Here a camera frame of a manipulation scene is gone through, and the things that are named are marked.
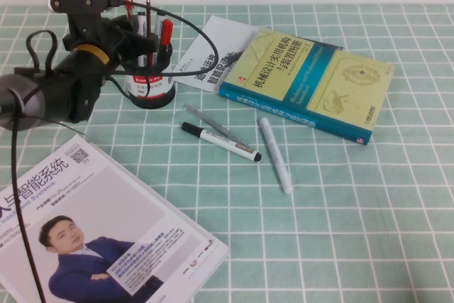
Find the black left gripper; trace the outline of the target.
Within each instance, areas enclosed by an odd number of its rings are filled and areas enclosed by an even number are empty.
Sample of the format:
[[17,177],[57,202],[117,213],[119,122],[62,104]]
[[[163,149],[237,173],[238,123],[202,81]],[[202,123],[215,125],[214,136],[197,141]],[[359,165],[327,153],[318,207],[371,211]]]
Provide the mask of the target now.
[[121,60],[121,46],[123,55],[148,55],[157,51],[154,34],[150,37],[138,34],[136,15],[104,18],[99,13],[73,13],[67,20],[69,33],[62,41],[69,54],[62,61],[64,69],[116,69]]

